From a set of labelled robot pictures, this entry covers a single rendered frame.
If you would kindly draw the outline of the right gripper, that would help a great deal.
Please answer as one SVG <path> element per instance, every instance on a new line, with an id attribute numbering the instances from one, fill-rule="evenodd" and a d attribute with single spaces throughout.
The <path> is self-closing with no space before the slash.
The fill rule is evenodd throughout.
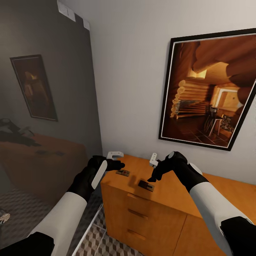
<path id="1" fill-rule="evenodd" d="M 153 170 L 152 177 L 147 180 L 148 182 L 156 182 L 156 180 L 161 180 L 162 175 L 169 172 L 164 170 L 161 160 L 157 160 L 157 161 L 159 163 L 157 167 Z"/>

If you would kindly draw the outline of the mousetrap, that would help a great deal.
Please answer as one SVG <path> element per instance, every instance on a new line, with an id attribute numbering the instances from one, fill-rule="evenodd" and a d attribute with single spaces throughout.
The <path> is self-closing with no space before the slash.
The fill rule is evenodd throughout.
<path id="1" fill-rule="evenodd" d="M 149 190 L 151 192 L 153 192 L 154 187 L 155 187 L 154 185 L 149 184 L 149 183 L 147 183 L 145 181 L 142 181 L 142 180 L 140 180 L 138 186 L 143 187 L 143 188 L 145 188 L 145 189 L 147 189 L 147 190 Z"/>
<path id="2" fill-rule="evenodd" d="M 119 174 L 119 175 L 127 176 L 127 177 L 128 177 L 128 175 L 130 174 L 130 172 L 127 171 L 127 170 L 117 170 L 116 173 Z"/>

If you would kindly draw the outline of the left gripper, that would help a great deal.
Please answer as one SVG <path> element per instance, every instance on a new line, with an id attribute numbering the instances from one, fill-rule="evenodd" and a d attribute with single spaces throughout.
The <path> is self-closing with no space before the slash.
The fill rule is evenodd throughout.
<path id="1" fill-rule="evenodd" d="M 125 163 L 121 163 L 121 161 L 119 160 L 111 160 L 108 159 L 111 163 L 111 167 L 108 171 L 112 171 L 112 170 L 121 170 L 122 168 L 125 167 Z"/>

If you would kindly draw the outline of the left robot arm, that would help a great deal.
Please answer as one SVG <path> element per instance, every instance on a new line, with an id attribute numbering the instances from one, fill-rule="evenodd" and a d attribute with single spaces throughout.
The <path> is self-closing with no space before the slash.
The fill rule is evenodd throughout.
<path id="1" fill-rule="evenodd" d="M 66 256 L 92 192 L 105 172 L 125 167 L 125 163 L 114 160 L 123 157 L 120 151 L 111 151 L 107 157 L 94 155 L 27 238 L 1 249 L 0 256 Z"/>

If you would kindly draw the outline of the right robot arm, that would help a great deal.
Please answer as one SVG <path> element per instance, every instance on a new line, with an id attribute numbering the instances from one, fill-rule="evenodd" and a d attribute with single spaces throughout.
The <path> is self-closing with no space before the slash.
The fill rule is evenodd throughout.
<path id="1" fill-rule="evenodd" d="M 153 153 L 149 165 L 154 167 L 148 182 L 161 180 L 173 170 L 186 187 L 213 239 L 227 256 L 256 256 L 256 225 L 232 205 L 202 174 L 201 170 L 178 151 L 165 160 L 155 160 Z"/>

